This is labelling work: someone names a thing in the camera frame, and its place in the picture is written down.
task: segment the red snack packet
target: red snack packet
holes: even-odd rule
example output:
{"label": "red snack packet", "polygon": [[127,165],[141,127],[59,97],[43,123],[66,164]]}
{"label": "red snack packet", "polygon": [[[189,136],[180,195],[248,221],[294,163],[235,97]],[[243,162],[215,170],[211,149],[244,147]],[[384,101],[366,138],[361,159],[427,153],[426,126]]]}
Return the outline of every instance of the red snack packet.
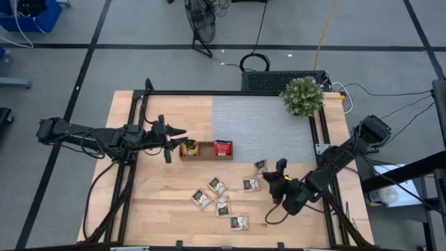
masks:
{"label": "red snack packet", "polygon": [[231,142],[216,140],[214,142],[214,147],[215,147],[215,156],[231,155]]}

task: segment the white container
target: white container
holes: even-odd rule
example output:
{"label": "white container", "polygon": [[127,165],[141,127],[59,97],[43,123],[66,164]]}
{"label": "white container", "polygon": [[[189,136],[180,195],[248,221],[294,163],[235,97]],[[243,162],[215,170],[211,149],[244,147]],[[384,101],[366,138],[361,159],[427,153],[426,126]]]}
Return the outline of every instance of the white container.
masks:
{"label": "white container", "polygon": [[394,203],[398,201],[398,192],[392,188],[381,188],[380,190],[371,191],[364,195],[366,203],[370,206],[381,206],[384,204]]}

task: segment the yellow cable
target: yellow cable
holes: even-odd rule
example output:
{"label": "yellow cable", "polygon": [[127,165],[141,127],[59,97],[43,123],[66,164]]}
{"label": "yellow cable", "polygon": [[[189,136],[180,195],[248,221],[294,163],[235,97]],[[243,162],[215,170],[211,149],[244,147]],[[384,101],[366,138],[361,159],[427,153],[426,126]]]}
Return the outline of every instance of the yellow cable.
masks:
{"label": "yellow cable", "polygon": [[332,20],[332,16],[333,16],[333,12],[335,11],[336,4],[337,4],[337,0],[334,0],[332,10],[330,11],[330,15],[328,16],[327,23],[325,24],[325,28],[323,29],[321,39],[319,40],[318,51],[316,53],[316,59],[314,60],[314,68],[313,68],[313,70],[316,70],[316,67],[318,65],[319,52],[321,51],[322,41],[323,41],[323,39],[325,37],[325,32],[327,31],[328,26],[330,25],[330,21]]}

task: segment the black floor stripe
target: black floor stripe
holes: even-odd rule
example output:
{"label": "black floor stripe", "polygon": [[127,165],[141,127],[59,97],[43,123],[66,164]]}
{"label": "black floor stripe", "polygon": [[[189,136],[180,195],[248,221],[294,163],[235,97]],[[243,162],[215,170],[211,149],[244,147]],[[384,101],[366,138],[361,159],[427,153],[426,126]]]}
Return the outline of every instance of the black floor stripe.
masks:
{"label": "black floor stripe", "polygon": [[446,52],[446,47],[434,46],[431,47],[434,52]]}
{"label": "black floor stripe", "polygon": [[[91,57],[93,56],[95,45],[98,42],[99,35],[102,30],[102,26],[104,25],[104,21],[107,16],[107,12],[109,10],[111,2],[112,0],[106,0],[104,7],[102,8],[98,24],[96,25],[93,38],[91,39],[89,50],[86,53],[84,62],[79,72],[79,76],[77,77],[76,85],[73,89],[70,101],[68,102],[68,106],[65,115],[63,117],[66,121],[69,121],[71,119],[72,111],[75,108],[76,99],[79,96],[82,83],[84,82],[86,71],[89,69]],[[36,195],[34,195],[33,203],[31,204],[31,208],[29,209],[24,226],[22,228],[22,232],[20,233],[19,239],[17,240],[15,249],[24,249],[26,247],[26,243],[28,242],[29,236],[34,226],[34,222],[36,221],[40,205],[42,204],[43,197],[45,196],[45,192],[47,190],[49,180],[51,178],[54,165],[56,164],[57,156],[59,154],[60,149],[61,147],[59,144],[53,146],[51,154],[49,155],[48,158],[47,165],[45,166],[45,170],[40,180],[38,189],[36,191]]]}
{"label": "black floor stripe", "polygon": [[415,29],[417,30],[418,35],[420,36],[423,46],[426,48],[426,52],[429,56],[429,59],[431,60],[433,69],[435,70],[435,73],[437,74],[437,78],[444,79],[445,74],[443,72],[443,69],[441,68],[440,64],[438,63],[437,57],[435,56],[435,53],[433,52],[432,47],[429,44],[429,41],[427,40],[426,34],[424,33],[423,28],[421,27],[420,21],[418,20],[418,17],[415,14],[415,11],[413,10],[412,4],[410,4],[409,0],[403,0],[403,1],[404,1],[404,5],[407,8],[407,11],[409,12],[410,18],[412,19],[413,25],[415,26]]}
{"label": "black floor stripe", "polygon": [[72,112],[75,109],[77,98],[79,97],[79,93],[82,88],[82,84],[84,83],[85,75],[87,70],[89,69],[91,58],[93,57],[93,53],[95,47],[99,40],[100,32],[102,31],[102,27],[104,26],[105,18],[110,8],[110,4],[112,0],[106,0],[104,8],[99,17],[98,24],[96,25],[95,33],[93,34],[93,38],[91,39],[90,47],[88,52],[86,53],[84,62],[82,64],[81,70],[79,72],[79,76],[77,77],[76,84],[74,89],[72,90],[70,101],[68,102],[67,109],[65,111],[65,115],[63,116],[63,120],[69,122],[72,116]]}
{"label": "black floor stripe", "polygon": [[[36,49],[90,49],[91,44],[34,44]],[[255,45],[208,45],[211,50],[252,50]],[[16,45],[0,43],[0,47],[19,48]],[[192,50],[192,45],[134,45],[96,44],[95,49],[108,50]],[[302,50],[316,51],[317,45],[258,45],[258,50]],[[423,46],[366,46],[366,45],[323,45],[322,51],[339,52],[423,52]],[[433,51],[445,52],[446,47],[432,47]]]}

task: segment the blue bin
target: blue bin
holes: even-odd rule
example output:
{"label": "blue bin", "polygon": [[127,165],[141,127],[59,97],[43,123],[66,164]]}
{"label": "blue bin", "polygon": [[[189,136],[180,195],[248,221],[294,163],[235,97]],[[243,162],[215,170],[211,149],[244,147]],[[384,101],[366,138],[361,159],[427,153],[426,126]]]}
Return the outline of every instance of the blue bin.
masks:
{"label": "blue bin", "polygon": [[3,56],[5,56],[6,54],[6,50],[3,47],[0,47],[0,59],[3,58]]}
{"label": "blue bin", "polygon": [[[59,16],[62,12],[62,7],[56,0],[35,0],[45,2],[47,10],[41,12],[36,17],[20,17],[17,16],[20,28],[23,32],[42,32],[39,27],[45,32],[49,33],[53,30]],[[0,13],[5,13],[9,16],[0,16],[0,25],[7,31],[19,31],[15,17],[14,10],[11,8],[10,0],[0,0]]]}

